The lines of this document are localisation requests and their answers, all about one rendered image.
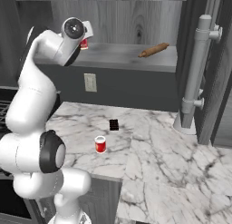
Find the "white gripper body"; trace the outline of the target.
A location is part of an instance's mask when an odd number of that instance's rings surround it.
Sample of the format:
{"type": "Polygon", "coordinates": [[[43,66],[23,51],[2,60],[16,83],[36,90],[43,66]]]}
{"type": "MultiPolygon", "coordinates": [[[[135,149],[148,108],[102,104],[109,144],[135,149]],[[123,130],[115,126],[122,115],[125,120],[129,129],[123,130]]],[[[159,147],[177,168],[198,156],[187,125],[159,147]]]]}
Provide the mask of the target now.
{"type": "Polygon", "coordinates": [[[88,39],[90,37],[93,37],[93,30],[91,23],[89,21],[82,21],[82,26],[83,26],[82,38],[88,39]]]}

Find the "grey wood open cabinet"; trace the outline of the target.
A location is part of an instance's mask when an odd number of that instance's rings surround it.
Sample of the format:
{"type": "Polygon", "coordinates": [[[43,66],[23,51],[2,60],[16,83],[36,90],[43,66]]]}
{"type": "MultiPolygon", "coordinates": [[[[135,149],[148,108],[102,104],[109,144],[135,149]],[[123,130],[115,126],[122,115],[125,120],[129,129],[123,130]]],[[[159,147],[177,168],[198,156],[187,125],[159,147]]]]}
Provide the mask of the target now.
{"type": "Polygon", "coordinates": [[[17,0],[47,1],[52,5],[53,28],[76,16],[89,21],[93,38],[76,66],[139,69],[174,73],[182,4],[186,0],[17,0]],[[169,47],[147,58],[139,54],[152,46],[169,47]]]}

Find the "dark wood cabinet door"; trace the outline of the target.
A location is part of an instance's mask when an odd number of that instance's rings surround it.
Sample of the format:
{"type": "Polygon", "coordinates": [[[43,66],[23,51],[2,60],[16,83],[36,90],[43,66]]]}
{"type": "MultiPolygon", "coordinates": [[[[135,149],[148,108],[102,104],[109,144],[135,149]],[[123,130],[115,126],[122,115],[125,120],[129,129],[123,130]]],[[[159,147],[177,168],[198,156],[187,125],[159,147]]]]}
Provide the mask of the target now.
{"type": "Polygon", "coordinates": [[[181,114],[182,122],[196,125],[198,143],[208,145],[215,141],[218,126],[232,88],[232,0],[186,0],[182,4],[177,41],[177,86],[179,98],[184,97],[194,49],[194,35],[198,20],[210,15],[210,29],[222,28],[219,41],[208,40],[201,54],[203,75],[198,87],[203,90],[198,97],[204,107],[196,107],[189,115],[181,114]]]}
{"type": "Polygon", "coordinates": [[[24,2],[0,0],[0,86],[17,86],[15,77],[28,31],[24,12],[24,2]]]}

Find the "wooden rolling pin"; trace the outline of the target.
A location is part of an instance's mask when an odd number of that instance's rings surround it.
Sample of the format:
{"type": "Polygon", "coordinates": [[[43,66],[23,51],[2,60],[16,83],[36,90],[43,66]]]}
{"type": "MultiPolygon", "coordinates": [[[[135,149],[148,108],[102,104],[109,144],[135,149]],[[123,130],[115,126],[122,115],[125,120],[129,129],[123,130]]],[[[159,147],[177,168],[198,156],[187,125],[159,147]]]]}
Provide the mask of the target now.
{"type": "Polygon", "coordinates": [[[142,57],[149,57],[151,55],[154,55],[154,54],[157,54],[163,50],[166,50],[167,48],[169,47],[169,44],[168,43],[162,43],[162,44],[158,44],[158,45],[155,45],[155,46],[152,46],[151,48],[148,48],[144,51],[142,51],[140,54],[139,54],[139,58],[142,58],[142,57]]]}

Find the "dark chocolate bar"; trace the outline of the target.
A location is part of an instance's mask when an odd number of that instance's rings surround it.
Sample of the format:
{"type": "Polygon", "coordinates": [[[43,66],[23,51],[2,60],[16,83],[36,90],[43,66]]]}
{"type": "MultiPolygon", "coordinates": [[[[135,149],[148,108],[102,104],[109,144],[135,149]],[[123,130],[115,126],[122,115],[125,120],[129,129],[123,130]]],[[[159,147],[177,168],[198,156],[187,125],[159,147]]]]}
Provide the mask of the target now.
{"type": "Polygon", "coordinates": [[[110,120],[110,130],[117,131],[119,129],[119,122],[117,119],[110,120]]]}

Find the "black oven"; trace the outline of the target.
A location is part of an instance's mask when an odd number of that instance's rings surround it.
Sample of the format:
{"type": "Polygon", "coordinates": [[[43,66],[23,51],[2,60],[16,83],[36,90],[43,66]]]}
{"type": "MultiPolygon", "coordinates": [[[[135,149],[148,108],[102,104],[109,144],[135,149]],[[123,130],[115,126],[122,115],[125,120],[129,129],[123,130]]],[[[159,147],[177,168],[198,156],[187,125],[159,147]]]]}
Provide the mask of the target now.
{"type": "Polygon", "coordinates": [[[45,224],[34,200],[19,197],[13,176],[0,171],[0,224],[45,224]]]}

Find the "beige wall outlet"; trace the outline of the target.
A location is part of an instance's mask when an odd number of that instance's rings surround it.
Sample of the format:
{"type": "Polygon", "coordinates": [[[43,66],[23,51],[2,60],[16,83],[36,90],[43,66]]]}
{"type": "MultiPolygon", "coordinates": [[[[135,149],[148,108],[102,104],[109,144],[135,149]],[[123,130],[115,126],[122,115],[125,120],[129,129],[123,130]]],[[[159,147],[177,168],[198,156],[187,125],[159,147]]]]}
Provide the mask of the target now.
{"type": "Polygon", "coordinates": [[[96,75],[94,73],[86,73],[84,75],[84,84],[86,92],[97,92],[96,75]]]}

